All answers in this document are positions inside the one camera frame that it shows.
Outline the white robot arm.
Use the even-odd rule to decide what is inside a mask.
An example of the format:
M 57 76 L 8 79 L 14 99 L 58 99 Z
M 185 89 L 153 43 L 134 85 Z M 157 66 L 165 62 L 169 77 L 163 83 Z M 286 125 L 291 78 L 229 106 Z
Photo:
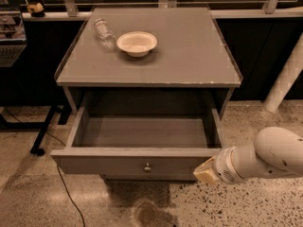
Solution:
M 275 112 L 303 70 L 303 35 L 264 101 L 265 109 Z M 303 176 L 303 138 L 280 127 L 258 132 L 247 146 L 221 150 L 200 166 L 193 175 L 203 183 L 243 183 L 249 178 L 277 179 Z

